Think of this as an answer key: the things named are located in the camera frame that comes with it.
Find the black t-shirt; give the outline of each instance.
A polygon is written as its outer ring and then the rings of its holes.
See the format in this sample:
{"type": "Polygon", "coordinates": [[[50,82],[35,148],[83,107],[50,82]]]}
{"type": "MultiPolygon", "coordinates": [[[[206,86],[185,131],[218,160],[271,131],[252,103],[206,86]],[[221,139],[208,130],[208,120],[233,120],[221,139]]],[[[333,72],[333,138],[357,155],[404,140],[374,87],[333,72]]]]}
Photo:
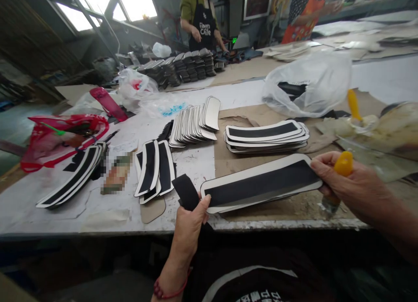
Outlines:
{"type": "Polygon", "coordinates": [[[278,248],[198,255],[184,297],[193,302],[335,301],[304,253],[278,248]]]}

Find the hand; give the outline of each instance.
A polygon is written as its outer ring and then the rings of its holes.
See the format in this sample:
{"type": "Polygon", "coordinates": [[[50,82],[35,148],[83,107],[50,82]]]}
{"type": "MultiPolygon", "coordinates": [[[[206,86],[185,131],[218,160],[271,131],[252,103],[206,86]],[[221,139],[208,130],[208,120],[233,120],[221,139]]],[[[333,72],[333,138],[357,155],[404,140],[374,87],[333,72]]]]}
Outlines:
{"type": "Polygon", "coordinates": [[[177,210],[170,256],[174,256],[176,260],[184,264],[190,264],[197,251],[200,228],[209,219],[206,211],[209,207],[210,198],[210,195],[206,195],[201,199],[199,192],[199,199],[201,200],[194,211],[185,210],[183,207],[179,207],[177,210]]]}
{"type": "Polygon", "coordinates": [[[326,3],[321,9],[319,9],[319,16],[322,17],[331,14],[335,9],[336,5],[337,3],[335,1],[331,3],[326,3]]]}
{"type": "Polygon", "coordinates": [[[334,9],[332,10],[332,14],[337,14],[342,9],[343,9],[343,3],[342,2],[337,2],[337,4],[335,5],[334,9]]]}
{"type": "Polygon", "coordinates": [[[327,185],[319,191],[324,196],[332,192],[363,222],[375,225],[384,220],[398,206],[400,200],[395,198],[374,170],[353,162],[353,172],[343,177],[334,171],[334,164],[340,152],[328,152],[315,157],[311,168],[327,185]]]}
{"type": "Polygon", "coordinates": [[[191,32],[192,32],[192,36],[195,39],[195,41],[200,43],[202,41],[202,36],[200,35],[199,30],[195,26],[192,26],[191,27],[191,32]]]}

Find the window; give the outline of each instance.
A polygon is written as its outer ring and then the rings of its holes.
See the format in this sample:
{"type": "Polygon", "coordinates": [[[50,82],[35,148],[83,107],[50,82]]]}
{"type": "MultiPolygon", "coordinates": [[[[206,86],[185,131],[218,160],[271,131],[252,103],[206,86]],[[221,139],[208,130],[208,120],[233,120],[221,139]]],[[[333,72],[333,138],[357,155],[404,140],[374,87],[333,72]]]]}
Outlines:
{"type": "MultiPolygon", "coordinates": [[[[80,32],[80,31],[91,29],[90,23],[87,21],[84,14],[81,13],[81,11],[68,8],[67,6],[64,6],[60,3],[57,3],[57,5],[61,9],[61,11],[65,14],[65,16],[68,18],[68,20],[70,20],[70,22],[73,24],[73,26],[75,27],[77,31],[80,32]]],[[[99,21],[95,17],[91,17],[91,18],[93,19],[96,26],[100,26],[99,21]]]]}
{"type": "MultiPolygon", "coordinates": [[[[81,4],[91,11],[103,14],[109,4],[110,0],[79,0],[81,4]]],[[[122,2],[127,18],[122,11],[121,5],[118,3],[113,11],[113,18],[118,21],[138,21],[142,20],[143,16],[156,17],[157,11],[155,10],[152,0],[120,0],[122,2]]],[[[77,31],[90,30],[91,25],[84,17],[84,14],[78,10],[71,9],[67,6],[57,3],[61,11],[65,14],[68,20],[73,24],[77,31]]],[[[92,17],[94,23],[100,26],[101,20],[92,17]]]]}
{"type": "Polygon", "coordinates": [[[148,17],[156,17],[157,11],[155,10],[152,0],[121,0],[126,12],[128,13],[131,21],[138,21],[143,19],[143,15],[148,17]]]}

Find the black apron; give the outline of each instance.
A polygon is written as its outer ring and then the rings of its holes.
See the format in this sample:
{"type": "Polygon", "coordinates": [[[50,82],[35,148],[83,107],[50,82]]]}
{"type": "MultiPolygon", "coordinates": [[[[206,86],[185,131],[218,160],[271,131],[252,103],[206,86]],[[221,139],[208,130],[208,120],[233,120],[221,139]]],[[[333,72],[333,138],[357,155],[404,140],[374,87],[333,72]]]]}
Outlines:
{"type": "Polygon", "coordinates": [[[212,15],[212,9],[210,7],[210,0],[208,0],[209,9],[205,8],[204,4],[199,3],[199,0],[196,0],[196,9],[195,17],[193,19],[193,25],[197,28],[202,37],[200,43],[198,43],[193,35],[190,34],[189,39],[189,50],[196,51],[203,48],[208,50],[216,50],[216,45],[214,43],[215,36],[213,32],[215,31],[216,23],[212,15]]]}

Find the pink bottle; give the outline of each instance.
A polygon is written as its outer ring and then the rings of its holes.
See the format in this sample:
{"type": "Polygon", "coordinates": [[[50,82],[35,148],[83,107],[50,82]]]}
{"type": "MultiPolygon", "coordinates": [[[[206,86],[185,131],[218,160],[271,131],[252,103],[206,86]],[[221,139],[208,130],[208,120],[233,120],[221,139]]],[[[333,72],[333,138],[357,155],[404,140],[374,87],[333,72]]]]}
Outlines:
{"type": "Polygon", "coordinates": [[[127,115],[104,88],[93,88],[90,90],[90,95],[103,106],[104,111],[106,111],[108,115],[115,117],[119,122],[128,119],[127,115]]]}

